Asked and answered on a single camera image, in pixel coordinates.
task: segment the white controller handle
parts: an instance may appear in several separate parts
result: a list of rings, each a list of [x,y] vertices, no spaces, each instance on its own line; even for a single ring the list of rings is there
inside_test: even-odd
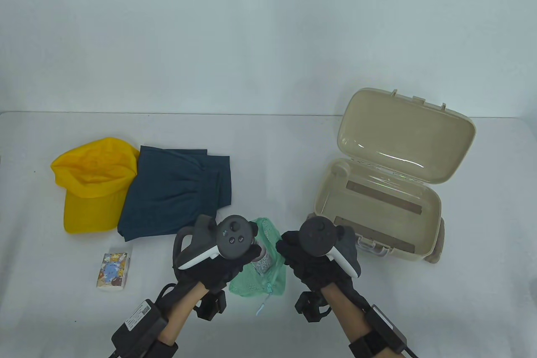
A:
[[[349,261],[343,257],[343,255],[339,252],[338,249],[336,249],[335,246],[332,247],[332,249],[330,249],[328,253],[326,253],[326,257],[328,257],[330,261],[335,260],[338,266],[340,266],[344,272],[349,274],[351,278],[358,278],[358,273],[355,271],[353,266],[351,266]]]

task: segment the hand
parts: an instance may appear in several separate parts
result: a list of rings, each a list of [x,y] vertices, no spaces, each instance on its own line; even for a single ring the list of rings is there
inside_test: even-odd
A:
[[[217,292],[234,279],[243,267],[257,258],[260,253],[261,248],[258,245],[252,245],[243,256],[237,259],[227,260],[218,256],[214,259],[205,259],[191,268],[180,270],[180,272],[195,282],[201,282],[209,291]]]
[[[288,231],[282,240],[276,243],[276,250],[284,259],[285,264],[293,269],[297,278],[305,283],[311,291],[336,283],[341,287],[352,287],[349,275],[334,260],[326,256],[316,257],[306,253],[299,243],[299,231]]]

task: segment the small bottle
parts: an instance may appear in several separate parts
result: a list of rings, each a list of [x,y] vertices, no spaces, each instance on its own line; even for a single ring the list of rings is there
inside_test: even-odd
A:
[[[261,253],[259,253],[257,258],[252,260],[252,265],[253,268],[255,268],[255,271],[263,275],[265,272],[269,271],[269,268],[272,266],[272,257],[270,256],[270,253],[267,252],[263,242],[255,241],[255,243],[261,247]]]

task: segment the wrist strap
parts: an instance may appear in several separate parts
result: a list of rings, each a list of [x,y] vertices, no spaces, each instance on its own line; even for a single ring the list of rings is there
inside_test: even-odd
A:
[[[376,330],[372,330],[351,343],[349,348],[355,358],[372,358],[387,346],[388,344],[381,335]]]
[[[157,340],[147,350],[143,358],[171,358],[177,352],[178,348],[176,342],[172,346],[169,346]]]

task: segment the white backdrop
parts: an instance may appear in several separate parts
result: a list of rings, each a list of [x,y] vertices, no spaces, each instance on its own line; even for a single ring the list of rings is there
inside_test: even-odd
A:
[[[521,116],[536,26],[535,0],[0,0],[0,111],[331,115],[372,86]]]

